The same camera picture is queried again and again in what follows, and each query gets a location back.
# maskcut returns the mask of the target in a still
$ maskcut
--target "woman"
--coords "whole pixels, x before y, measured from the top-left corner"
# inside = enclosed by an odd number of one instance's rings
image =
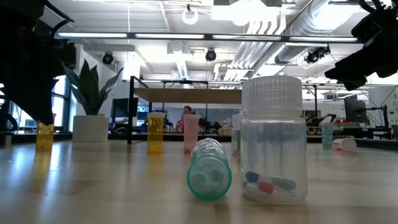
[[[185,114],[195,114],[195,112],[192,110],[192,108],[190,106],[184,106],[181,120],[179,120],[177,123],[177,131],[180,133],[184,131],[184,115]]]

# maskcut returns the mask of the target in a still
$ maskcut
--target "plastic bottle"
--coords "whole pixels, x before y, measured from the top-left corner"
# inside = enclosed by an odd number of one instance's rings
[[[184,153],[191,153],[198,141],[199,115],[184,115]]]
[[[148,117],[148,153],[163,152],[164,114],[151,112]]]
[[[243,83],[241,187],[254,200],[298,203],[307,196],[307,127],[300,118],[301,84],[288,76]]]
[[[333,147],[341,151],[356,152],[356,142],[352,138],[336,139],[333,141]]]
[[[187,172],[189,189],[198,198],[216,200],[231,186],[232,174],[224,147],[216,140],[198,141],[191,152]]]
[[[232,115],[232,138],[231,148],[232,155],[238,156],[241,153],[241,123],[243,120],[243,114]]]
[[[54,141],[54,124],[37,124],[36,151],[51,151]]]
[[[321,123],[321,132],[322,132],[322,149],[332,150],[333,124]]]

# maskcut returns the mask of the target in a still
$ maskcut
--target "snake plant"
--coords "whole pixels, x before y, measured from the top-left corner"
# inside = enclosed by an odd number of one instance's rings
[[[100,89],[96,65],[90,69],[88,62],[85,60],[80,75],[77,75],[73,70],[68,70],[66,75],[70,81],[73,95],[77,102],[83,106],[87,115],[98,115],[102,104],[111,91],[111,87],[116,83],[122,71],[123,68]]]

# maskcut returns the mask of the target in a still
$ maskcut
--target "white planter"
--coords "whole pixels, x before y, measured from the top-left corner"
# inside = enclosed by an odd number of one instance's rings
[[[109,118],[105,116],[76,115],[73,117],[74,142],[105,142],[108,140]]]

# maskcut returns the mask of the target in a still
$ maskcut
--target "ribbed jar cap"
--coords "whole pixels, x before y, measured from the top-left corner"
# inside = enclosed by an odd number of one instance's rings
[[[303,108],[301,80],[274,75],[252,78],[243,83],[242,106],[245,114],[266,111],[301,110]]]

